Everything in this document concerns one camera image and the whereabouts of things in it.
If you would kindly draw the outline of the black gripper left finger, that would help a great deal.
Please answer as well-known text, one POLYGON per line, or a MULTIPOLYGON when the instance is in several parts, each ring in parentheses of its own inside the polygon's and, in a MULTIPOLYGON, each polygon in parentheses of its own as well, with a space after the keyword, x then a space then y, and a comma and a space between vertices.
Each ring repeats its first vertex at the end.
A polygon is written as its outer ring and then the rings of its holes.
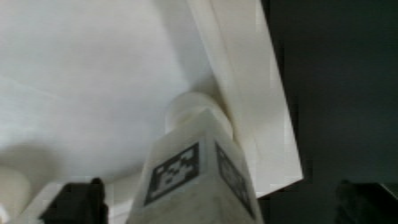
POLYGON ((108 224, 105 184, 100 178, 89 183, 68 183, 41 213, 43 224, 108 224))

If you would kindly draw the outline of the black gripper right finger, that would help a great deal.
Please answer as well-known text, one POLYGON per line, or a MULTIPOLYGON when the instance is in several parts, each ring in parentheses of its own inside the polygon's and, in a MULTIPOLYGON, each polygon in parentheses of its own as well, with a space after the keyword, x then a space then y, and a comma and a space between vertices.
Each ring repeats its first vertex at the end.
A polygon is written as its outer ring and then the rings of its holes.
POLYGON ((398 199, 380 183, 339 182, 334 224, 398 224, 398 199))

